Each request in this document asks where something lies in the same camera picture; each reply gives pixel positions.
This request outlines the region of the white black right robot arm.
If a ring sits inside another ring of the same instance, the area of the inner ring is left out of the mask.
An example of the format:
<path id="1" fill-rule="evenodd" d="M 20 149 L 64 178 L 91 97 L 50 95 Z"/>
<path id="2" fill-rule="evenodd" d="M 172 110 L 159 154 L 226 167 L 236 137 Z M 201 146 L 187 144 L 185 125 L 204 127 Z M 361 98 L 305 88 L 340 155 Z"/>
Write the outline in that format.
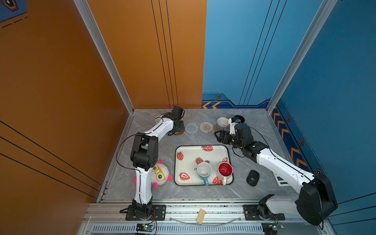
<path id="1" fill-rule="evenodd" d="M 331 215 L 338 203 L 330 179 L 324 174 L 315 175 L 300 169 L 276 154 L 267 144 L 253 139 L 252 134 L 217 131 L 218 142 L 240 149 L 244 157 L 251 159 L 285 180 L 296 196 L 269 194 L 258 203 L 259 216 L 265 220 L 283 214 L 299 215 L 306 222 L 317 226 Z"/>

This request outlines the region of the purple mug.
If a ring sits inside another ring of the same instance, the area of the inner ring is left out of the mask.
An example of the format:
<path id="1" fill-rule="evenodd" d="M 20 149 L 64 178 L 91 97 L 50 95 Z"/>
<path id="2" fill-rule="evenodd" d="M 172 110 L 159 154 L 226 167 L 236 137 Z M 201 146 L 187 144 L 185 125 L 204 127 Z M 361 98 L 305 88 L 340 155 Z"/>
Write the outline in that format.
<path id="1" fill-rule="evenodd" d="M 225 117 L 219 117 L 216 124 L 217 131 L 229 131 L 229 119 Z"/>

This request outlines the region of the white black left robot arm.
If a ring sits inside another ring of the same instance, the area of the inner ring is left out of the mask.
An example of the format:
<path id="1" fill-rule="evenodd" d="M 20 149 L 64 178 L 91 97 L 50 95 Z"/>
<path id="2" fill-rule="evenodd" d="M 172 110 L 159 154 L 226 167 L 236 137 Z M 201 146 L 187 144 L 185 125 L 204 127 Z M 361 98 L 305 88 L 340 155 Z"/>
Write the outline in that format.
<path id="1" fill-rule="evenodd" d="M 136 170 L 136 194 L 132 201 L 131 214 L 141 219 L 152 215 L 151 173 L 159 153 L 159 141 L 167 134 L 184 130 L 180 118 L 162 118 L 145 133 L 137 133 L 131 151 L 131 161 Z"/>

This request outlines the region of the blue woven round coaster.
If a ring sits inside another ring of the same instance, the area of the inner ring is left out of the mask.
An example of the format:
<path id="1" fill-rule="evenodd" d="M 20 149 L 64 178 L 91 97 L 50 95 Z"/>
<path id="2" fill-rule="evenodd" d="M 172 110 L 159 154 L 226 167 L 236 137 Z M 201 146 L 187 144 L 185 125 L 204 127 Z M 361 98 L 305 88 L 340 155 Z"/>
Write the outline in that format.
<path id="1" fill-rule="evenodd" d="M 189 135 L 194 135 L 198 132 L 199 130 L 199 126 L 195 123 L 188 123 L 186 126 L 185 126 L 185 133 L 189 134 Z"/>

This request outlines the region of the black mug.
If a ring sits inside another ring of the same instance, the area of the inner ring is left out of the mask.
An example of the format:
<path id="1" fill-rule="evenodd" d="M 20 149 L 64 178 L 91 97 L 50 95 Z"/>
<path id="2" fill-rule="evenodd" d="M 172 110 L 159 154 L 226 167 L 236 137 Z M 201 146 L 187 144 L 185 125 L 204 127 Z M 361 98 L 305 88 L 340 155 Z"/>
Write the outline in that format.
<path id="1" fill-rule="evenodd" d="M 244 123 L 245 122 L 245 118 L 243 116 L 236 115 L 236 116 L 234 116 L 234 122 L 236 122 L 236 123 Z"/>

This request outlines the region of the dark brown glossy coaster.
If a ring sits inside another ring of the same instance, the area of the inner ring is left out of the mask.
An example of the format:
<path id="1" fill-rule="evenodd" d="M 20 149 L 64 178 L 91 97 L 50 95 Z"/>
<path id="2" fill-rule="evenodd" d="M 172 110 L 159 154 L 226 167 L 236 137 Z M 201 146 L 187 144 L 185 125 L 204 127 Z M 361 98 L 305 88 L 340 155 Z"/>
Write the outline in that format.
<path id="1" fill-rule="evenodd" d="M 175 132 L 174 135 L 179 136 L 179 135 L 182 135 L 184 132 L 185 132 L 185 130 L 182 130 L 182 131 L 180 131 L 180 132 Z"/>

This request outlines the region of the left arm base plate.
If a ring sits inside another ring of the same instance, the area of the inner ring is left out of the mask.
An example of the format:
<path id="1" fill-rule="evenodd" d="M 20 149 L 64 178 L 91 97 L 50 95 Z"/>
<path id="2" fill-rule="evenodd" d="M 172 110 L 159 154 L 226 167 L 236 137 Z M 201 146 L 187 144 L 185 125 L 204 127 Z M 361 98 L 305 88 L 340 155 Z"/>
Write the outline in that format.
<path id="1" fill-rule="evenodd" d="M 127 208 L 125 216 L 126 221 L 141 221 L 141 220 L 157 220 L 164 221 L 166 215 L 166 205 L 157 204 L 152 205 L 151 211 L 143 211 L 141 209 L 135 209 L 133 206 Z"/>

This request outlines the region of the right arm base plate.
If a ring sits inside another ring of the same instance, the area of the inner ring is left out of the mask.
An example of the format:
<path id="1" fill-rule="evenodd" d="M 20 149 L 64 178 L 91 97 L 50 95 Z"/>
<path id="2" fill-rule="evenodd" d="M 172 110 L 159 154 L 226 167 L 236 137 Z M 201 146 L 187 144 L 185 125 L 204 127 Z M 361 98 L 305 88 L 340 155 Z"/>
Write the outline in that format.
<path id="1" fill-rule="evenodd" d="M 272 213 L 267 213 L 263 214 L 259 211 L 259 205 L 256 204 L 250 204 L 250 205 L 243 205 L 243 212 L 245 216 L 246 221 L 262 221 L 262 220 L 278 220 L 278 221 L 283 221 L 286 219 L 285 215 L 283 213 L 279 214 L 272 214 Z"/>

